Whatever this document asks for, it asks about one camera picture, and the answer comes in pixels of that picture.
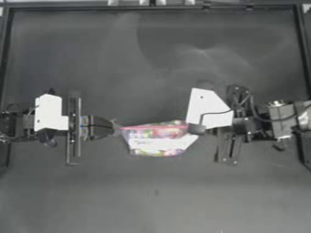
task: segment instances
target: metal bar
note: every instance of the metal bar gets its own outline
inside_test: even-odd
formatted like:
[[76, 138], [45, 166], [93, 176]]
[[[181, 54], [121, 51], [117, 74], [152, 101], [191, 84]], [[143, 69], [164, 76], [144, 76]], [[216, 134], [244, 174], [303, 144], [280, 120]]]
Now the metal bar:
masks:
[[307, 32], [304, 28], [304, 11], [300, 5], [294, 8], [294, 18], [296, 24], [298, 42], [302, 52], [303, 69], [304, 69], [304, 82], [308, 98], [311, 98], [311, 59], [310, 59], [310, 44], [307, 42]]
[[12, 28], [12, 14], [11, 8], [5, 5], [3, 11], [3, 24], [1, 24], [1, 39], [0, 39], [0, 109], [5, 109], [5, 75], [7, 75], [7, 56], [9, 51], [9, 36]]
[[9, 165], [9, 144], [0, 143], [0, 176], [7, 171]]
[[23, 11], [163, 11], [163, 10], [201, 10], [201, 5], [120, 5], [108, 6], [107, 2], [100, 5], [13, 5], [13, 10]]
[[65, 137], [65, 164], [71, 165], [71, 133], [69, 130], [67, 131]]
[[75, 100], [75, 156], [76, 157], [81, 157], [80, 118], [81, 118], [81, 97], [77, 97]]
[[184, 0], [173, 0], [173, 2], [171, 3], [168, 1], [168, 5], [159, 5], [156, 6], [155, 4], [156, 0], [149, 0], [149, 5], [140, 5], [140, 1], [132, 1], [133, 3], [136, 3], [136, 5], [133, 5], [132, 3], [125, 3], [125, 5], [120, 5], [120, 6], [108, 6], [108, 0], [107, 1], [95, 1], [95, 2], [29, 2], [29, 3], [7, 3], [7, 5], [12, 8], [12, 9], [28, 9], [28, 10], [52, 10], [52, 9], [57, 9], [57, 10], [69, 10], [69, 9], [77, 9], [79, 10], [100, 10], [100, 9], [115, 9], [115, 10], [127, 10], [127, 9], [135, 9], [135, 10], [140, 10], [140, 9], [148, 9], [148, 10], [156, 10], [156, 9], [191, 9], [191, 8], [196, 8], [196, 9], [201, 9], [203, 6], [211, 6], [212, 9], [231, 9], [231, 10], [236, 10], [236, 9], [248, 9], [249, 7], [253, 7], [253, 9], [263, 9], [263, 10], [284, 10], [284, 9], [292, 9], [294, 4], [219, 4], [219, 3], [213, 3], [209, 1], [199, 1], [195, 0], [195, 4], [193, 5], [188, 5], [184, 3]]
[[229, 128], [219, 128], [216, 161], [235, 166], [237, 163], [241, 144], [243, 136], [236, 135]]

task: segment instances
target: cable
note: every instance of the cable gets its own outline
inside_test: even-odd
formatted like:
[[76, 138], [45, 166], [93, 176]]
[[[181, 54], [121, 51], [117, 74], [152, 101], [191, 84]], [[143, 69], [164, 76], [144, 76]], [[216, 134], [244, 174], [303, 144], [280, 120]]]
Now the cable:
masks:
[[[248, 92], [248, 95], [244, 97], [244, 99], [237, 103], [237, 106], [241, 107], [241, 105], [245, 104], [245, 102], [248, 101], [248, 99], [251, 98], [252, 94], [251, 92]], [[200, 119], [199, 119], [199, 125], [201, 125], [203, 123], [203, 118], [205, 115], [219, 115], [219, 114], [224, 114], [224, 113], [229, 113], [231, 111], [235, 111], [237, 110], [237, 107], [235, 107], [233, 109], [228, 109], [227, 111], [223, 111], [223, 112], [213, 112], [213, 113], [203, 113], [200, 115]]]
[[103, 127], [103, 128], [105, 128], [105, 129], [112, 129], [112, 127], [105, 127], [105, 126], [100, 126], [100, 125], [88, 125], [88, 126], [85, 126], [85, 127]]
[[9, 109], [11, 109], [13, 106], [19, 109], [17, 111], [20, 112], [20, 106], [19, 106], [19, 104], [9, 104], [9, 105], [7, 106], [7, 111], [9, 111]]
[[25, 116], [25, 118], [24, 118], [24, 121], [25, 121], [25, 122], [27, 122], [27, 120], [28, 120], [28, 118], [29, 118], [32, 112], [35, 111], [35, 109], [36, 109], [37, 107], [39, 107], [39, 106], [35, 106], [35, 107], [29, 108], [28, 114], [27, 114], [27, 116]]
[[264, 119], [264, 118], [261, 118], [261, 117], [259, 116], [257, 111], [256, 111], [256, 109], [255, 109], [255, 105], [253, 105], [253, 96], [251, 96], [251, 98], [249, 98], [249, 108], [251, 108], [251, 113], [253, 114], [255, 118], [256, 118], [257, 120], [263, 121], [263, 122], [280, 122], [280, 121], [291, 120], [292, 118], [296, 118], [296, 117], [299, 117], [302, 114], [304, 114], [304, 112], [303, 112], [303, 113], [300, 113], [300, 114], [296, 114], [296, 113], [295, 113], [295, 114], [292, 114], [292, 115], [290, 115], [290, 116], [287, 116], [287, 117], [284, 117], [284, 118], [280, 118], [280, 119]]
[[17, 137], [11, 137], [4, 132], [0, 131], [0, 141], [1, 141], [1, 138], [4, 140], [15, 140], [15, 139], [17, 139]]

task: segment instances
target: bag of candy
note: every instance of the bag of candy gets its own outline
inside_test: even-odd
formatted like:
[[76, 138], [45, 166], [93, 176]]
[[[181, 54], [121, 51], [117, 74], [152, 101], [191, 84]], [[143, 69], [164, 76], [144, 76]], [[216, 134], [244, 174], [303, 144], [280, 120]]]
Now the bag of candy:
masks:
[[187, 133], [188, 126], [181, 120], [119, 129], [128, 142], [129, 154], [135, 156], [177, 156], [197, 139]]

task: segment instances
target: plastic bag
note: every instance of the plastic bag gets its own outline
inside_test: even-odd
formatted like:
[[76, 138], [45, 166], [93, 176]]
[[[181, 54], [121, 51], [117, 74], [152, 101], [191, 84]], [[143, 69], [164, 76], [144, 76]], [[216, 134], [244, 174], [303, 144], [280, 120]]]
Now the plastic bag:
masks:
[[187, 133], [188, 126], [181, 120], [135, 127], [120, 127], [128, 142], [129, 154], [147, 157], [180, 155], [197, 139]]

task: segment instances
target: black metal frame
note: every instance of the black metal frame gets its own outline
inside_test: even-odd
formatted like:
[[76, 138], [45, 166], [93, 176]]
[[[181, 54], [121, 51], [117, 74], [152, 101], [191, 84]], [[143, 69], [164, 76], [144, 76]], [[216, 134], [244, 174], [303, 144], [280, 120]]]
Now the black metal frame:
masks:
[[149, 5], [139, 6], [139, 1], [121, 2], [120, 6], [108, 6], [108, 2], [55, 2], [55, 3], [4, 3], [0, 6], [3, 12], [1, 24], [1, 38], [0, 38], [0, 107], [5, 106], [5, 78], [7, 78], [7, 60], [9, 51], [9, 37], [12, 19], [16, 11], [207, 11], [207, 12], [225, 12], [225, 11], [290, 11], [294, 15], [294, 23], [296, 26], [298, 42], [302, 53], [302, 61], [304, 68], [304, 83], [307, 97], [311, 99], [311, 51], [304, 25], [304, 10], [302, 4], [212, 4], [204, 0], [196, 0], [196, 5], [183, 5], [181, 0], [175, 0], [169, 5], [156, 6], [156, 0], [149, 0]]

